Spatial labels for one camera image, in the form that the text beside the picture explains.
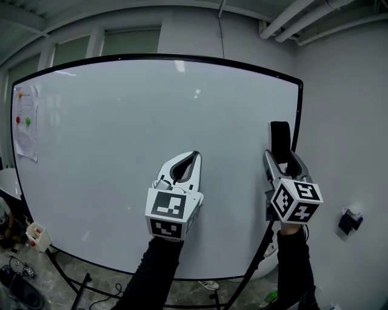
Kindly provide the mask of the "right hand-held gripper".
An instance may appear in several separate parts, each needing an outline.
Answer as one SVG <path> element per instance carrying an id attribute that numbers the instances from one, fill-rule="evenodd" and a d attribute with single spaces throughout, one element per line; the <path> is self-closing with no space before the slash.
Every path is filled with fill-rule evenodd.
<path id="1" fill-rule="evenodd" d="M 282 178 L 283 172 L 272 152 L 265 150 L 264 169 L 268 181 L 279 181 L 269 199 L 269 204 L 274 208 L 279 221 L 292 224 L 307 223 L 323 204 L 323 197 L 319 186 L 310 183 L 313 180 L 303 160 L 290 150 L 287 173 L 292 179 L 285 179 Z"/>

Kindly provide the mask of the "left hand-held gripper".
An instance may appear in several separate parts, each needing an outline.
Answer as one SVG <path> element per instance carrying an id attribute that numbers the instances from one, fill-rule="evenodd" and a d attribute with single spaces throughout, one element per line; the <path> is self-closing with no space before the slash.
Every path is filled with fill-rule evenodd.
<path id="1" fill-rule="evenodd" d="M 150 235 L 173 242 L 185 239 L 204 199 L 198 192 L 201 167 L 198 151 L 179 154 L 162 165 L 147 193 L 145 219 Z"/>

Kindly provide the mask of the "black whiteboard eraser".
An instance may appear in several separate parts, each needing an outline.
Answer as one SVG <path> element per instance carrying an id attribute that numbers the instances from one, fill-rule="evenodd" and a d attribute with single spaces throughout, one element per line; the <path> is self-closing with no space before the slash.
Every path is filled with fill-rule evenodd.
<path id="1" fill-rule="evenodd" d="M 269 150 L 282 173 L 287 172 L 290 156 L 290 127 L 286 121 L 269 122 Z"/>

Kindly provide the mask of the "person's left forearm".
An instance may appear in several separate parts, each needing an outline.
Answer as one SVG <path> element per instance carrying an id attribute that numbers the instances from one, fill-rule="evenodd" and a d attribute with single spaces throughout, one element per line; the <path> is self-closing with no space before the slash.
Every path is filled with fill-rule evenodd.
<path id="1" fill-rule="evenodd" d="M 163 310 L 183 241 L 153 237 L 122 297 L 111 310 Z"/>

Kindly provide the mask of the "person's right forearm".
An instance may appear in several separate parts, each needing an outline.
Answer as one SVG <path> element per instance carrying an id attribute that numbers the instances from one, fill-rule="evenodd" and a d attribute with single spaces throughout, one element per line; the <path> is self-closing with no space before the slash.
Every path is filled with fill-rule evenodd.
<path id="1" fill-rule="evenodd" d="M 320 310 L 309 247 L 300 224 L 282 223 L 278 241 L 278 309 Z"/>

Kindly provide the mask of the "black-framed whiteboard on stand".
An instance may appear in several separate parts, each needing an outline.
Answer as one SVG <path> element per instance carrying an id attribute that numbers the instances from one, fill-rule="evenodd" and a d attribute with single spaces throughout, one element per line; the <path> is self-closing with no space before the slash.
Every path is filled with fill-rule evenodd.
<path id="1" fill-rule="evenodd" d="M 286 121 L 296 148 L 302 80 L 220 58 L 125 54 L 69 62 L 15 81 L 38 90 L 38 161 L 12 151 L 32 219 L 52 246 L 133 274 L 146 251 L 148 189 L 161 166 L 202 156 L 204 202 L 177 280 L 255 272 L 271 241 L 263 154 L 268 124 Z"/>

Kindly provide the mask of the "white egg-shaped toilet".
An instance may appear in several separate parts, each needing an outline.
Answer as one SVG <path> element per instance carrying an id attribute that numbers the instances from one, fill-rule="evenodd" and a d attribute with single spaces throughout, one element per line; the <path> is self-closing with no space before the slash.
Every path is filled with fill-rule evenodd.
<path id="1" fill-rule="evenodd" d="M 278 265 L 278 258 L 277 253 L 274 252 L 271 256 L 266 257 L 264 260 L 262 260 L 259 265 L 258 269 L 253 273 L 253 275 L 250 278 L 250 281 L 258 280 L 263 277 L 265 277 L 267 274 L 272 272 Z"/>

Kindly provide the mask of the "grey window blind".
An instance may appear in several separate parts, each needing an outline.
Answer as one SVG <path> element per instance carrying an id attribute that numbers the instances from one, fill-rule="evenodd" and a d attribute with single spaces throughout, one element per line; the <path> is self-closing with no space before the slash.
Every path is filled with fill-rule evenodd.
<path id="1" fill-rule="evenodd" d="M 53 57 L 53 66 L 84 59 L 90 36 L 83 36 L 57 44 Z"/>
<path id="2" fill-rule="evenodd" d="M 106 33 L 102 56 L 126 53 L 156 53 L 160 29 Z"/>
<path id="3" fill-rule="evenodd" d="M 25 76 L 37 72 L 39 56 L 32 57 L 8 70 L 8 81 L 12 84 Z"/>

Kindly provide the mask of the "white marker tray box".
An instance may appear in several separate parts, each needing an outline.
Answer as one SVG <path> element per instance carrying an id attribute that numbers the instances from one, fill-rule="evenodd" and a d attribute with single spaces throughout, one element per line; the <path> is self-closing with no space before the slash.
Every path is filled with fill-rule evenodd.
<path id="1" fill-rule="evenodd" d="M 46 229 L 38 223 L 31 223 L 26 229 L 29 242 L 35 242 L 33 247 L 37 252 L 45 252 L 52 244 Z"/>

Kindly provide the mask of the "white paper sheet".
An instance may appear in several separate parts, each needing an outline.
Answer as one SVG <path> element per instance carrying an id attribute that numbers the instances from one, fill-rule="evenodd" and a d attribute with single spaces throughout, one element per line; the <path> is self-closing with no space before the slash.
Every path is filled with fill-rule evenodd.
<path id="1" fill-rule="evenodd" d="M 13 141 L 16 153 L 35 162 L 38 161 L 36 142 L 36 123 L 38 112 L 38 90 L 35 85 L 22 85 L 14 88 L 12 108 Z M 16 117 L 20 117 L 20 123 L 16 123 Z"/>

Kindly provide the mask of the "black wall tissue holder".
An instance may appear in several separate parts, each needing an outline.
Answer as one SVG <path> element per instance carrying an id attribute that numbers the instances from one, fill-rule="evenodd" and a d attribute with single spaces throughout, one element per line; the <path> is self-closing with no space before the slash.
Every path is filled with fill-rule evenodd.
<path id="1" fill-rule="evenodd" d="M 350 205 L 342 209 L 342 216 L 338 228 L 347 236 L 351 231 L 357 231 L 363 222 L 362 208 L 359 205 Z"/>

